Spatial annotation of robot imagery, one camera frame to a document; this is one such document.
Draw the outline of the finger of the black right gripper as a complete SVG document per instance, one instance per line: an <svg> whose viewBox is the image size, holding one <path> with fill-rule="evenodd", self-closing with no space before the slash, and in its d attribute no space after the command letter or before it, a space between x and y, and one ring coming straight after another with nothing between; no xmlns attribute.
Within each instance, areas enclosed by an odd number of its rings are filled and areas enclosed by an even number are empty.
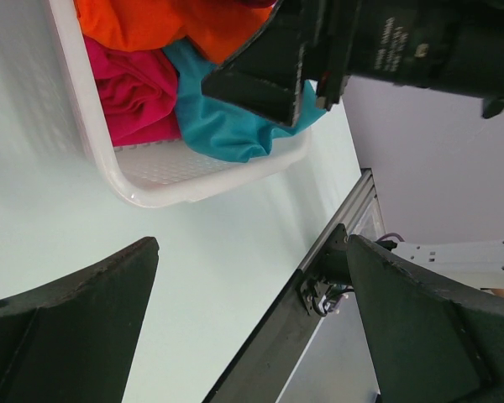
<svg viewBox="0 0 504 403"><path fill-rule="evenodd" d="M202 80L202 94L295 126L305 53L316 41L318 19L318 1L277 2L256 33Z"/></svg>

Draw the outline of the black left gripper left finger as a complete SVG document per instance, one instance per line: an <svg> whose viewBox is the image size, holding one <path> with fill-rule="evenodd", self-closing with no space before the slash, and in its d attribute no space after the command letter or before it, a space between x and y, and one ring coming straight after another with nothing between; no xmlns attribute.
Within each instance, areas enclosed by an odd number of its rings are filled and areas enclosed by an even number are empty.
<svg viewBox="0 0 504 403"><path fill-rule="evenodd" d="M120 402L155 281L142 238L0 300L0 402Z"/></svg>

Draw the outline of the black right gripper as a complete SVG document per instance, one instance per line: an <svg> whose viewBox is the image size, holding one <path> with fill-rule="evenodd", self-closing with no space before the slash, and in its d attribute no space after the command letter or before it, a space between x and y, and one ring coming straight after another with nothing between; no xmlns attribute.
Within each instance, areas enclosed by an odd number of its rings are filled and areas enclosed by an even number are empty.
<svg viewBox="0 0 504 403"><path fill-rule="evenodd" d="M504 1L322 1L303 77L326 104L360 76L482 101L504 110Z"/></svg>

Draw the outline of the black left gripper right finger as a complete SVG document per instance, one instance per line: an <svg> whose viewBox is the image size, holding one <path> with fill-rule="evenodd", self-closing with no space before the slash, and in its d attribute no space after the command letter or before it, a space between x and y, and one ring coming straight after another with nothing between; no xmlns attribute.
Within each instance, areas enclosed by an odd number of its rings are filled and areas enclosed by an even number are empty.
<svg viewBox="0 0 504 403"><path fill-rule="evenodd" d="M504 298L349 238L350 278L384 402L504 402Z"/></svg>

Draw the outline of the orange t-shirt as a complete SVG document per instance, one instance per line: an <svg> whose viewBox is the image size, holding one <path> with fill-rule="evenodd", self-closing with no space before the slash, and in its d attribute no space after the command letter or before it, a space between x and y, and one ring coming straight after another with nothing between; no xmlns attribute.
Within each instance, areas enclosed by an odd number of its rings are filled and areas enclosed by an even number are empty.
<svg viewBox="0 0 504 403"><path fill-rule="evenodd" d="M272 1L76 0L87 37L113 50L155 50L188 39L220 64L270 17Z"/></svg>

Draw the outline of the red t-shirt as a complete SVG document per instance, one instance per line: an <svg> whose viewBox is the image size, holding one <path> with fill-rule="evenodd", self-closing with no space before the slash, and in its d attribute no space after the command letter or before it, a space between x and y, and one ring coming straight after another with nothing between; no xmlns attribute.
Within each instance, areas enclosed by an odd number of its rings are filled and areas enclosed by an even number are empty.
<svg viewBox="0 0 504 403"><path fill-rule="evenodd" d="M113 146L181 138L175 106L178 75L160 50L111 50L85 37Z"/></svg>

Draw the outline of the white plastic laundry basket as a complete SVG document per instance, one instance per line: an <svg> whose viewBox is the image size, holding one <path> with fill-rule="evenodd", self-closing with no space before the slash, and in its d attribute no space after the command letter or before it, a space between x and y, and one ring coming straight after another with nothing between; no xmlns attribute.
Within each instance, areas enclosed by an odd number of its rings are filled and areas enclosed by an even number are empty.
<svg viewBox="0 0 504 403"><path fill-rule="evenodd" d="M270 155L245 164L198 154L181 140L113 147L74 4L45 1L43 5L84 152L126 202L161 208L201 201L285 170L307 155L311 129L277 139Z"/></svg>

